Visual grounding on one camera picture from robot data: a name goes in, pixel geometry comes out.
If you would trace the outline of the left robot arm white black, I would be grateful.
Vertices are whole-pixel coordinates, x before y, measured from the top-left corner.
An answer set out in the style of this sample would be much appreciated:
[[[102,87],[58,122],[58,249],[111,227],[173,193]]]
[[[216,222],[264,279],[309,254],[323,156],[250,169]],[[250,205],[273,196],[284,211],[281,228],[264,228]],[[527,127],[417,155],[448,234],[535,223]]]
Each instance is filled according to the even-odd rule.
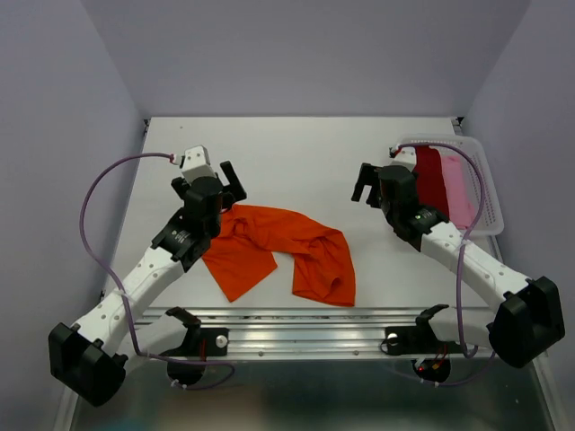
[[[181,323],[172,327],[169,343],[180,354],[163,356],[141,349],[135,322],[170,284],[185,275],[208,251],[221,231],[221,216],[247,194],[229,161],[220,164],[223,184],[207,162],[192,166],[181,159],[181,176],[172,188],[183,205],[153,238],[141,260],[120,279],[105,263],[101,267],[115,290],[70,326],[57,324],[49,333],[49,367],[53,377],[94,407],[118,392],[134,357],[189,368],[203,375],[209,367],[225,367],[230,379],[234,365],[224,361],[226,350],[202,330],[201,321],[181,307],[167,315]]]

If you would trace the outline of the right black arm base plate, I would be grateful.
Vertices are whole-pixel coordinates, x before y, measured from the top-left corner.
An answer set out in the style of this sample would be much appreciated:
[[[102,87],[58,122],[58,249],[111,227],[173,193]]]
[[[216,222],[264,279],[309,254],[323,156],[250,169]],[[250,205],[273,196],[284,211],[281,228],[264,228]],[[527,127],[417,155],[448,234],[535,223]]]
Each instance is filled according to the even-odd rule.
[[[417,326],[395,326],[385,329],[380,350],[388,356],[460,354],[462,349],[454,341],[439,340],[430,328]]]

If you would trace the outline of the orange t-shirt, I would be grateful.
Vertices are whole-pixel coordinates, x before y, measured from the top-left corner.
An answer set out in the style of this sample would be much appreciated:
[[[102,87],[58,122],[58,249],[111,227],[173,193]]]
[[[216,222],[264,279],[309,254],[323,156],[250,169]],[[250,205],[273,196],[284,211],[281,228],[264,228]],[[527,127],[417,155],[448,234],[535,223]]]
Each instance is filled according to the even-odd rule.
[[[356,302],[356,276],[344,234],[295,211],[235,205],[203,262],[226,299],[233,302],[277,267],[273,254],[294,260],[292,294],[341,307]]]

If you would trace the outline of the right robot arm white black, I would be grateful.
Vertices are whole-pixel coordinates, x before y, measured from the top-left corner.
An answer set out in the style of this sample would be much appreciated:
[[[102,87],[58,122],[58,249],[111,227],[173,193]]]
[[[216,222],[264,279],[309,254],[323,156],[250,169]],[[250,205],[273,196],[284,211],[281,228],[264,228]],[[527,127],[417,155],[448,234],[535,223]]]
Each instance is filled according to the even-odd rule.
[[[380,209],[394,233],[467,284],[487,304],[485,311],[446,304],[421,312],[411,326],[388,329],[381,347],[390,356],[430,354],[444,345],[491,349],[507,365],[521,368],[565,336],[557,285],[505,267],[464,238],[436,208],[422,205],[416,174],[392,164],[361,165],[353,194],[365,187],[367,204]]]

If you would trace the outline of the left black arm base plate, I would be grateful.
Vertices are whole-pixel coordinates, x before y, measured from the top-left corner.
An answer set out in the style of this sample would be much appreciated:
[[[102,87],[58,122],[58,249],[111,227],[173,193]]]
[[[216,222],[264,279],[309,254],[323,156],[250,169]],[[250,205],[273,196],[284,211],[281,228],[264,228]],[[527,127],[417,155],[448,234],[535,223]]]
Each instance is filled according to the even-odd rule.
[[[208,357],[227,355],[229,342],[228,328],[198,328],[188,329],[183,341],[178,347],[164,352],[167,356],[198,357],[205,360]]]

